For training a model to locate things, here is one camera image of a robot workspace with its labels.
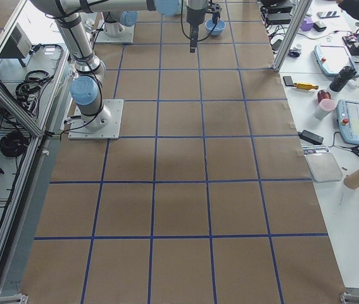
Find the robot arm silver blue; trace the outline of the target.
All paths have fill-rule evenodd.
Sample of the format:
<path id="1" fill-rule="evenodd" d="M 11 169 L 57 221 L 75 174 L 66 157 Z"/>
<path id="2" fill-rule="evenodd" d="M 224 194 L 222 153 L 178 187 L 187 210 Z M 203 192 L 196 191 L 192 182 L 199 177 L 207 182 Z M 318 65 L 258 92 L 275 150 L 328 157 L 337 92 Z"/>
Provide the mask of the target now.
<path id="1" fill-rule="evenodd" d="M 64 42 L 75 60 L 79 74 L 72 82 L 70 93 L 77 104 L 83 126 L 90 129 L 103 127 L 110 119 L 110 111 L 103 102 L 102 82 L 106 75 L 104 63 L 95 54 L 81 22 L 80 12 L 123 13 L 125 11 L 158 11 L 174 15 L 186 4 L 186 21 L 190 26 L 190 52 L 196 51 L 199 26 L 212 1 L 32 1 L 41 12 L 55 19 Z"/>

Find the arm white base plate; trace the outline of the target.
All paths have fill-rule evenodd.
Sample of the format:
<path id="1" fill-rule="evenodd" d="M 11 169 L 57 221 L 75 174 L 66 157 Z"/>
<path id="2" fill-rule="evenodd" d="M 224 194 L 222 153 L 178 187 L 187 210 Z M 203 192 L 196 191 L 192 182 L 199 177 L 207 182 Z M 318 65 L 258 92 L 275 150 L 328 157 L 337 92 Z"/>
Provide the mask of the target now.
<path id="1" fill-rule="evenodd" d="M 118 139 L 122 122 L 123 99 L 104 99 L 102 112 L 92 121 L 91 117 L 82 116 L 78 106 L 74 115 L 80 116 L 73 120 L 72 131 L 68 133 L 71 140 Z"/>
<path id="2" fill-rule="evenodd" d="M 97 44 L 132 44 L 135 26 L 126 27 L 118 22 L 105 23 L 96 39 Z"/>

